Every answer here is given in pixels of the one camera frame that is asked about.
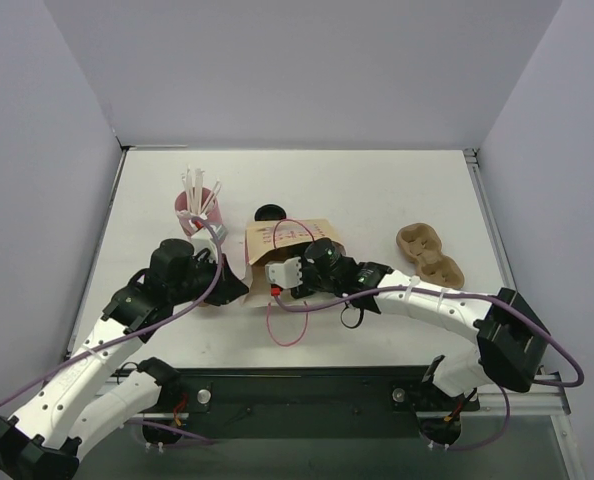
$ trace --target open cardboard box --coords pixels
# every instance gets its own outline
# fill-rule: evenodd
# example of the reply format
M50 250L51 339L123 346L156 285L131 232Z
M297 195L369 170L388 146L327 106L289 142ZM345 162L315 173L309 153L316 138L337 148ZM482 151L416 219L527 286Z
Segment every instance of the open cardboard box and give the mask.
M332 225L325 219L299 220L313 234L315 240L328 237L339 246L342 253L344 245ZM250 292L242 298L241 304L245 307L265 307L272 302L270 284L266 281L265 265L268 262L282 262L294 256L299 247L306 247L312 239L304 228L294 222L284 221L275 232L275 247L273 246L273 229L276 220L253 222L246 227L246 276L244 283ZM304 299L295 300L290 296L290 291L281 294L282 300L287 304L318 303L333 298L332 294L316 293Z

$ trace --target gray wall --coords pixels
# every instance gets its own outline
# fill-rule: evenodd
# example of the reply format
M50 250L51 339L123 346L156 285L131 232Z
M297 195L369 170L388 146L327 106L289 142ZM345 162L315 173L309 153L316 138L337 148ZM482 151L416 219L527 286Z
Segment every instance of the gray wall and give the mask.
M0 398L63 352L119 158L41 0L0 0Z
M586 369L569 397L594 480L594 0L564 1L481 157L519 288Z
M560 0L46 0L122 144L479 146Z

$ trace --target gray floor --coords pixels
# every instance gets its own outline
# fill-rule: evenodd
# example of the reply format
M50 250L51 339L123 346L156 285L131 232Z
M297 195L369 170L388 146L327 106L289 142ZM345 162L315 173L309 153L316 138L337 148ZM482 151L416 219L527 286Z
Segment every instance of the gray floor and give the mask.
M461 442L477 441L500 418L464 420ZM514 417L497 443L475 452L429 451L420 439L230 440L212 447L146 453L126 427L97 446L86 479L566 479L549 417Z

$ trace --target paper bag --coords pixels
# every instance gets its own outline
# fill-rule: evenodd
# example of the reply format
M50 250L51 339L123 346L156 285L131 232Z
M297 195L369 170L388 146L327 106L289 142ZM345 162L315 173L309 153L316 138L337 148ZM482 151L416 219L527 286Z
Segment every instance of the paper bag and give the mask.
M299 220L315 237L328 237L336 243L342 253L344 246L335 229L328 220ZM245 307L265 307L272 301L270 296L270 285L266 281L265 265L268 262L281 262L287 260L291 255L287 247L312 242L310 234L304 228L290 221L282 222L275 233L275 245L273 248L273 229L277 221L253 222L246 227L246 277L244 282L249 286L250 292L243 297L241 304ZM301 305L304 300L308 303L319 303L333 298L332 294L316 293L304 299L295 300L290 296L290 291L282 292L281 299L292 305Z

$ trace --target screw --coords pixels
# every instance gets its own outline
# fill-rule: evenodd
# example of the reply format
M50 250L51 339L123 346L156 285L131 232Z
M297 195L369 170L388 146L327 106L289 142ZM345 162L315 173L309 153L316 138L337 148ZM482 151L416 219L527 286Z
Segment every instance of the screw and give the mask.
M404 398L406 398L406 392L404 392L403 388L396 388L393 390L393 400L397 403L402 403Z
M202 388L197 392L197 401L202 405L206 405L210 402L210 397L212 397L210 390L206 390L205 388Z

